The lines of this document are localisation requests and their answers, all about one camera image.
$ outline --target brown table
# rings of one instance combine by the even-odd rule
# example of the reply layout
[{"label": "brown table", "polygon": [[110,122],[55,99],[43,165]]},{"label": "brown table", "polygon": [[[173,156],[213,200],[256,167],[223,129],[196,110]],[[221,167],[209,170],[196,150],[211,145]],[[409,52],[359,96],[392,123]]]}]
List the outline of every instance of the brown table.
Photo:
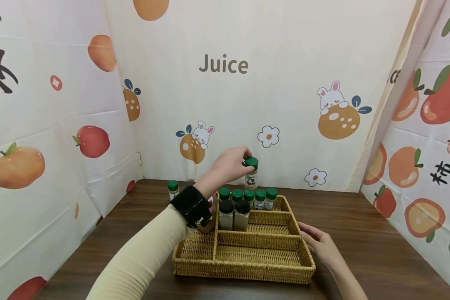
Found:
[{"label": "brown table", "polygon": [[[166,181],[139,181],[34,299],[85,299],[112,256],[168,205],[167,192]],[[450,300],[449,285],[363,196],[290,189],[278,192],[287,197],[297,220],[332,236],[370,300]],[[170,256],[143,299],[341,299],[330,272],[314,259],[317,271],[311,284],[294,285],[175,276]]]}]

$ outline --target forearm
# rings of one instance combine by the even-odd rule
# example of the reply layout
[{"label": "forearm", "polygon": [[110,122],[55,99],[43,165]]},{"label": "forearm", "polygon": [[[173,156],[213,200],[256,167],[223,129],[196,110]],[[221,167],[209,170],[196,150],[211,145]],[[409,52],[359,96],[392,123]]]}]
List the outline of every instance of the forearm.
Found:
[{"label": "forearm", "polygon": [[115,254],[87,299],[142,299],[175,246],[191,233],[185,219],[169,205]]}]

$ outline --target green cap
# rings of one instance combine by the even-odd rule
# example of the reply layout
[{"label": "green cap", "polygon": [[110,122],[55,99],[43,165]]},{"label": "green cap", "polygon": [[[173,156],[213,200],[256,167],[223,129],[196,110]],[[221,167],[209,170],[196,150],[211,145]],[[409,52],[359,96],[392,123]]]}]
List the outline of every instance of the green cap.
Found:
[{"label": "green cap", "polygon": [[228,200],[230,198],[230,190],[226,187],[223,187],[218,190],[218,195],[220,197],[220,200]]},{"label": "green cap", "polygon": [[248,167],[249,165],[252,165],[255,170],[258,169],[258,159],[254,157],[248,157],[245,159],[245,167]]},{"label": "green cap", "polygon": [[168,182],[168,190],[178,190],[178,181],[170,180]]},{"label": "green cap", "polygon": [[265,201],[265,190],[257,189],[255,191],[255,199],[257,199],[260,202]]},{"label": "green cap", "polygon": [[247,200],[248,202],[252,202],[254,196],[255,196],[254,190],[244,190],[243,191],[243,199]]},{"label": "green cap", "polygon": [[267,199],[275,200],[276,198],[277,198],[277,190],[272,187],[269,187],[267,189]]},{"label": "green cap", "polygon": [[234,202],[240,201],[243,197],[243,192],[239,189],[234,189],[232,192],[232,200]]}]

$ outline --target black wrist strap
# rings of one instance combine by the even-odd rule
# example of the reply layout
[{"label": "black wrist strap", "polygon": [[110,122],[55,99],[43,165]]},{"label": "black wrist strap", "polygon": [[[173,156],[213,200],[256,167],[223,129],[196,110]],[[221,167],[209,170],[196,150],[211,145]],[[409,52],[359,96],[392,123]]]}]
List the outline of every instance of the black wrist strap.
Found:
[{"label": "black wrist strap", "polygon": [[170,203],[187,221],[188,227],[206,226],[212,218],[208,200],[193,186],[185,187]]}]

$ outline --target flower illustration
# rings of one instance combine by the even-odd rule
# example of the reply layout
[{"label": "flower illustration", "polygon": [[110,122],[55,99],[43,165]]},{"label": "flower illustration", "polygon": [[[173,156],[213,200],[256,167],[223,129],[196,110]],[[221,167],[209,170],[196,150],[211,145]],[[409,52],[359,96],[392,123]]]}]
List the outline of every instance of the flower illustration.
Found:
[{"label": "flower illustration", "polygon": [[269,148],[271,145],[278,143],[280,140],[278,137],[279,133],[280,130],[277,127],[272,128],[267,125],[262,128],[262,132],[258,134],[257,138],[262,142],[264,148]]},{"label": "flower illustration", "polygon": [[313,187],[317,184],[324,184],[326,182],[325,177],[327,177],[327,173],[324,171],[319,171],[318,169],[312,169],[305,176],[305,181],[308,182],[308,185]]}]

